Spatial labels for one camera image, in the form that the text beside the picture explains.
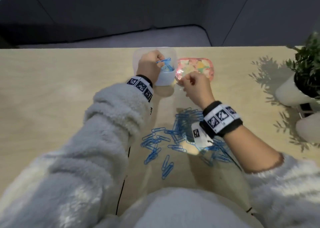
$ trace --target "white fleece jacket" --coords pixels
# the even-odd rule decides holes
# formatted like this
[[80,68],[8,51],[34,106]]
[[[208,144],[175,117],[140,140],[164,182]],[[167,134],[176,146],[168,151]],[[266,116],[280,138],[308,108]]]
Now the white fleece jacket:
[[[106,216],[125,177],[126,149],[150,116],[148,99],[145,89],[129,84],[96,93],[69,142],[38,157],[7,188],[0,227],[249,227],[219,197],[187,189],[160,190],[120,218]],[[320,170],[312,161],[284,157],[280,167],[246,175],[252,206],[269,227],[319,227]]]

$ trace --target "clear plastic box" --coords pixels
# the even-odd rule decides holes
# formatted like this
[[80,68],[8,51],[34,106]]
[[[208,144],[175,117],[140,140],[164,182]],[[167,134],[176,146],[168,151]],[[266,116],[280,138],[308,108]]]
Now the clear plastic box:
[[157,82],[155,83],[156,86],[169,86],[175,78],[177,67],[178,67],[178,59],[177,59],[177,52],[174,48],[170,47],[146,47],[146,48],[139,48],[133,53],[132,59],[132,66],[134,74],[136,74],[138,69],[138,62],[141,59],[143,54],[146,54],[153,50],[159,50],[164,57],[171,58],[171,66],[174,68],[171,72],[161,72]]

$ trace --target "green leaves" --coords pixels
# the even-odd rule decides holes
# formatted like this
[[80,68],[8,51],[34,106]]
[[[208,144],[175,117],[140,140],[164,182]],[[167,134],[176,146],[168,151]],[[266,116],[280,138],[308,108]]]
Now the green leaves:
[[309,35],[305,46],[298,49],[287,46],[297,51],[295,60],[286,60],[286,65],[295,71],[303,85],[320,93],[320,38],[317,32]]

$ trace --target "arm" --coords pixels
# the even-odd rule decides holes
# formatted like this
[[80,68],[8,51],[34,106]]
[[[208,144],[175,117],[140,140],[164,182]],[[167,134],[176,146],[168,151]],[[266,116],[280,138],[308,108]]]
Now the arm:
[[[180,84],[204,115],[220,104],[204,75],[190,73]],[[252,205],[268,227],[318,227],[320,169],[316,164],[277,152],[242,124],[225,132],[225,142],[246,172]]]
[[0,227],[93,227],[106,215],[125,177],[126,150],[150,117],[158,57],[142,57],[143,77],[96,93],[68,143],[22,171],[0,201]]

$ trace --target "fleece sleeve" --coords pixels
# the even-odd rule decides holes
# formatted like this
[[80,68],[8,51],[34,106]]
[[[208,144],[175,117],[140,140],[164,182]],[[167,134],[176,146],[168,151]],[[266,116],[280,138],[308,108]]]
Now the fleece sleeve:
[[96,93],[83,127],[60,150],[33,161],[7,188],[0,200],[0,227],[98,224],[108,201],[119,194],[126,150],[150,118],[152,95],[148,81],[138,76]]
[[246,174],[252,207],[267,227],[319,227],[320,169],[310,160],[283,157],[284,163],[277,168]]

